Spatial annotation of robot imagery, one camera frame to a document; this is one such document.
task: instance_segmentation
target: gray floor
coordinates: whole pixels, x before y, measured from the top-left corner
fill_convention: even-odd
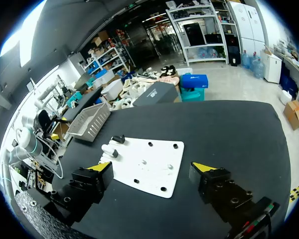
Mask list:
[[[154,70],[173,64],[176,68],[186,68],[181,58],[161,59],[153,62]],[[190,64],[194,74],[206,74],[209,87],[205,91],[205,100],[241,100],[258,101],[271,104],[276,110],[287,139],[291,164],[291,190],[299,186],[299,128],[293,131],[283,114],[285,106],[279,100],[281,88],[278,84],[255,78],[251,71],[240,66],[232,67],[224,62],[206,62]],[[287,216],[296,204],[290,203]]]

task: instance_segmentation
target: gray wire basket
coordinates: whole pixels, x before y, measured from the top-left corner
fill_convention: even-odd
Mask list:
[[[105,103],[87,107],[77,115],[67,133],[75,138],[93,142],[110,113]]]

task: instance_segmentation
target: caution tape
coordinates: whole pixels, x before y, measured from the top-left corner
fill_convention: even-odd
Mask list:
[[[290,191],[289,203],[292,203],[299,197],[299,186]]]

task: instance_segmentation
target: black table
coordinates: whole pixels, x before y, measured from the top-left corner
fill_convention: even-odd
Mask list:
[[[230,225],[202,202],[188,180],[192,161],[231,171],[232,179],[253,191],[255,202],[263,196],[278,202],[273,229],[283,222],[291,186],[290,160],[281,122],[271,105],[206,101],[114,111],[94,142],[72,140],[62,158],[64,179],[54,177],[53,188],[67,184],[78,167],[96,165],[101,145],[122,134],[184,142],[173,196],[157,197],[113,180],[100,204],[94,204],[73,228],[98,239],[224,238]]]
[[[78,102],[78,106],[74,109],[69,108],[62,117],[65,117],[67,121],[72,122],[83,109],[93,105],[98,97],[100,97],[101,90],[102,87],[83,95],[82,99]]]

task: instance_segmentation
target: white plate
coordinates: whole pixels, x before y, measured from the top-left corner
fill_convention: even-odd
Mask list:
[[[116,149],[119,156],[114,158],[103,153],[99,163],[113,163],[114,179],[163,198],[173,195],[183,142],[125,138],[124,144],[110,140],[109,146]]]

